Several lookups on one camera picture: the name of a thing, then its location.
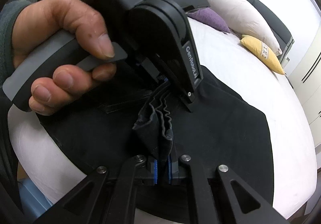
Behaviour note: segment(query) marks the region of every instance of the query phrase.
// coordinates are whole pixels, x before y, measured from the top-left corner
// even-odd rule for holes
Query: handle grip
[[[20,109],[29,112],[31,85],[40,77],[52,77],[61,65],[71,64],[89,71],[96,66],[127,58],[127,53],[113,42],[115,56],[103,61],[82,49],[75,35],[59,30],[45,42],[36,47],[20,64],[14,73],[5,80],[2,89],[5,95]]]

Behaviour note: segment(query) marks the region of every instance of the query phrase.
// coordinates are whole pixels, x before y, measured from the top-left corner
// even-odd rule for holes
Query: silver screw
[[[107,168],[105,166],[99,166],[96,170],[100,174],[104,174],[107,171]]]
[[[136,160],[137,162],[142,162],[142,161],[144,161],[144,156],[143,156],[143,155],[136,155],[136,156],[135,156],[135,160]]]
[[[221,164],[221,165],[219,166],[219,170],[220,170],[221,172],[227,172],[227,171],[229,170],[229,168],[228,168],[226,165]]]
[[[184,154],[181,156],[181,160],[182,161],[190,161],[192,158],[190,157],[190,155]]]

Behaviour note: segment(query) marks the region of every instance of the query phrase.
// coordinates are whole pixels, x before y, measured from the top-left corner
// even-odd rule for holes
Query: bed
[[[252,0],[252,3],[286,52],[293,44],[288,29],[261,2]],[[271,72],[241,46],[235,34],[224,34],[188,20],[200,63],[266,115],[274,164],[273,207],[283,217],[290,217],[311,197],[317,182],[313,138],[300,102],[286,77]],[[8,114],[8,126],[20,163],[52,202],[58,201],[85,177],[54,143],[34,113],[24,113],[13,106]],[[135,223],[173,222],[136,211]]]

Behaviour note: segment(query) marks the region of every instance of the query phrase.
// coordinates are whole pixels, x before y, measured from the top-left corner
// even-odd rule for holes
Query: gray headboard
[[[259,0],[247,0],[247,1],[250,2],[258,10],[258,12],[264,17],[266,22],[269,24],[283,52],[282,55],[278,56],[280,62],[282,62],[284,57],[289,52],[291,46],[294,43],[294,40],[292,38],[290,31],[283,24],[283,22],[261,1]]]

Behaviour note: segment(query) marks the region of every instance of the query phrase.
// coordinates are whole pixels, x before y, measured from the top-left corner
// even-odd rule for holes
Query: human hand
[[[80,46],[100,59],[114,56],[101,14],[80,0],[42,0],[29,5],[19,14],[12,31],[13,65],[17,68],[28,54],[59,29],[76,35]],[[53,78],[36,79],[31,86],[30,108],[51,115],[78,99],[100,82],[111,79],[116,65],[102,64],[92,72],[77,66],[58,67]]]

